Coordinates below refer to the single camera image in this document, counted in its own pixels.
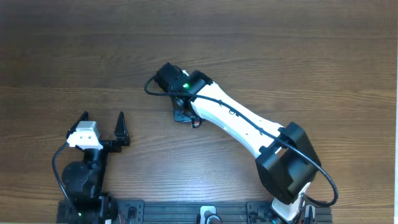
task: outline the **tabletop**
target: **tabletop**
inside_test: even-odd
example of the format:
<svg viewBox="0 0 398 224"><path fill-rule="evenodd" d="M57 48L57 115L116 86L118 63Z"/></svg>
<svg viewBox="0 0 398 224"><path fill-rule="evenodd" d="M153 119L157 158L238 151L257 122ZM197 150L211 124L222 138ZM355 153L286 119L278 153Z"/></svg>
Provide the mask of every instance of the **tabletop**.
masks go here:
<svg viewBox="0 0 398 224"><path fill-rule="evenodd" d="M240 143L209 122L175 123L169 98L144 93L166 62L206 73L265 119L301 125L338 186L335 223L392 222L395 1L0 5L0 222L55 221L51 159L83 111L106 138L126 117L131 145L110 155L104 183L117 198L272 199ZM81 158L67 149L58 169ZM333 196L320 174L308 194Z"/></svg>

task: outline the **white plastic part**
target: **white plastic part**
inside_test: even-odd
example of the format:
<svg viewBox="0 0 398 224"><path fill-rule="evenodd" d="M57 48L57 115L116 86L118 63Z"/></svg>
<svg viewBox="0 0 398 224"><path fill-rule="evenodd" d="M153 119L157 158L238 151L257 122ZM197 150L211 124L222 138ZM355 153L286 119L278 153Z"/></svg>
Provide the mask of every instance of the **white plastic part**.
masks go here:
<svg viewBox="0 0 398 224"><path fill-rule="evenodd" d="M67 143L70 147L78 146L81 149L102 149L99 137L95 121L80 121L76 131L69 135Z"/></svg>
<svg viewBox="0 0 398 224"><path fill-rule="evenodd" d="M249 111L247 108L229 97L214 82L211 85L205 85L197 94L221 100L238 110L253 123L273 136L277 137L280 134L278 129L282 127L282 125L268 121L254 114L252 111ZM255 158L261 154L259 152L261 146L268 147L274 141L272 138L264 134L260 134L258 130L242 118L230 112L225 106L221 106L218 103L201 98L195 99L191 105L197 115L224 129L228 134L243 144Z"/></svg>
<svg viewBox="0 0 398 224"><path fill-rule="evenodd" d="M311 182L308 182L303 187L303 189L298 194L297 200L291 204L286 205L286 204L280 202L278 199L274 198L274 200L272 201L272 206L271 206L273 211L275 211L285 221L287 221L287 222L292 221L294 219L294 217L296 217L296 215L299 213L301 198L303 197L304 193L309 188L310 184L311 184Z"/></svg>

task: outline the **wire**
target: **wire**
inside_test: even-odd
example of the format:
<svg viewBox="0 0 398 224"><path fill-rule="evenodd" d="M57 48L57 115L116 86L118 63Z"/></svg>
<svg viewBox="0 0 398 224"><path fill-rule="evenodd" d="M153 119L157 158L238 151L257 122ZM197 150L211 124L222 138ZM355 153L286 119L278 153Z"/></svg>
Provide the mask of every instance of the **wire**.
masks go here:
<svg viewBox="0 0 398 224"><path fill-rule="evenodd" d="M62 191L63 195L65 196L65 200L69 203L69 205L71 206L72 210L75 211L75 212L77 212L75 206L72 204L72 201L71 201L70 198L68 197L67 192L65 191L65 188L64 188L63 185L62 185L61 178L60 178L60 176L59 176L59 174L58 174L58 171L57 171L57 157L58 157L58 155L59 155L67 146L68 146L68 143L65 142L65 143L61 146L61 148L58 149L58 151L54 154L54 156L53 156L53 158L52 158L52 169L53 169L53 171L54 171L54 175L55 175L55 178L56 178L56 180L57 180L57 182L58 182L58 185L60 186L61 191Z"/></svg>
<svg viewBox="0 0 398 224"><path fill-rule="evenodd" d="M277 141L278 143L280 143L281 145L290 148L291 150L293 150L294 152L296 152L301 158L305 159L306 161L308 161L309 163L311 163L311 165L315 166L315 168L317 168L319 170L319 172L321 172L325 178L328 180L330 186L333 189L333 200L331 202L325 203L325 202L319 202L317 200L312 199L309 196L306 196L306 198L308 198L309 201L311 201L314 204L317 204L321 207L330 207L332 205L334 205L338 199L338 191L337 191L337 186L335 184L335 182L333 181L333 179L330 177L330 175L320 166L318 165L316 162L314 162L311 158L309 158L308 156L306 156L304 153L300 152L298 149L296 149L294 146L280 140L278 137L273 136L272 134L268 133L267 131L263 130L262 128L260 128L258 125L256 125L254 122L252 122L249 118L247 118L245 115L243 115L242 113L240 113L238 110L236 110L235 108L233 108L232 106L222 102L221 100L216 100L214 98L208 97L208 96L202 96L202 95L197 95L197 94L191 94L191 93L155 93L155 92L151 92L148 91L148 84L155 78L156 75L154 75L153 77L151 77L144 86L144 91L149 94L149 95L153 95L153 96L179 96L179 97L194 97L194 98L201 98L201 99L205 99L205 100L209 100L215 103L218 103L222 106L227 107L228 109L230 109L230 111L235 112L235 114L237 116L240 116L243 120L245 120L246 122L248 122L251 126L253 126L254 128L256 128L258 131L260 131L260 133L265 134L266 136L272 138L273 140Z"/></svg>

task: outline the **wooden surface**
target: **wooden surface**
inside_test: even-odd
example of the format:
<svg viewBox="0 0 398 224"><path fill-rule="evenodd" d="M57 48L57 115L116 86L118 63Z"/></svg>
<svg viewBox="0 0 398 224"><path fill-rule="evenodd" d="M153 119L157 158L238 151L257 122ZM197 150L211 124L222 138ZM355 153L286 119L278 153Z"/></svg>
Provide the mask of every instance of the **wooden surface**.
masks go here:
<svg viewBox="0 0 398 224"><path fill-rule="evenodd" d="M144 93L172 62L305 128L340 192L335 223L392 223L396 10L380 0L0 0L0 222L55 221L51 158L84 110L106 138L126 116L131 147L111 155L104 186L119 198L271 199L242 145L211 123L174 123L170 100ZM58 169L80 159L68 149ZM309 194L332 196L320 175Z"/></svg>

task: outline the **cable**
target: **cable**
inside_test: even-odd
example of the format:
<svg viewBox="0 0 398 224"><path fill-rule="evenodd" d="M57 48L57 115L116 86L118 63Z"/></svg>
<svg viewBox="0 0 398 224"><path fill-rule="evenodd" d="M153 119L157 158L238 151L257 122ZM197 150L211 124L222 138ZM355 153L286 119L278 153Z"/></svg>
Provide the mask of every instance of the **cable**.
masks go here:
<svg viewBox="0 0 398 224"><path fill-rule="evenodd" d="M338 191L337 191L337 186L335 184L335 182L333 181L333 179L330 177L330 175L320 166L318 165L316 162L314 162L311 158L309 158L308 156L306 156L305 154L303 154L302 152L300 152L298 149L296 149L294 146L280 140L278 137L273 136L272 134L268 133L267 131L263 130L262 128L260 128L258 125L256 125L255 123L253 123L249 118L245 117L245 115L243 115L242 113L240 113L238 110L236 110L235 108L233 108L232 106L222 102L221 100L216 100L214 98L208 97L208 96L202 96L202 95L197 95L197 94L191 94L191 93L155 93L155 92L151 92L148 91L148 84L155 78L156 75L154 75L153 77L151 77L144 86L144 91L149 94L149 95L153 95L153 96L179 96L179 97L195 97L195 98L201 98L201 99L205 99L205 100L209 100L215 103L218 103L222 106L227 107L228 109L230 109L230 111L235 112L235 114L237 116L240 116L243 120L245 120L246 122L248 122L251 126L253 126L254 128L256 128L258 131L260 131L260 133L265 134L266 136L272 138L273 140L277 141L278 143L280 143L281 145L290 148L291 150L293 150L294 152L296 152L301 158L305 159L306 161L308 161L309 163L311 163L311 165L315 166L315 168L317 168L319 170L319 172L321 172L325 178L329 181L330 186L333 189L333 200L331 202L325 203L325 202L319 202L317 200L312 199L309 196L306 196L306 198L308 198L309 201L311 201L314 204L317 204L321 207L330 207L332 205L334 205L338 199Z"/></svg>
<svg viewBox="0 0 398 224"><path fill-rule="evenodd" d="M71 206L72 210L77 212L75 206L72 204L72 201L71 201L70 198L68 197L67 192L65 191L65 188L64 188L63 185L62 185L61 178L60 178L60 176L59 176L59 174L58 174L58 171L57 171L57 157L58 157L58 155L59 155L67 146L68 146L68 143L65 142L65 143L61 146L61 148L58 149L58 151L54 154L54 157L52 158L52 169L53 169L53 171L54 171L54 175L55 175L55 178L56 178L56 180L57 180L57 182L58 182L58 185L60 186L61 191L62 191L63 195L65 196L65 200L69 203L69 205Z"/></svg>

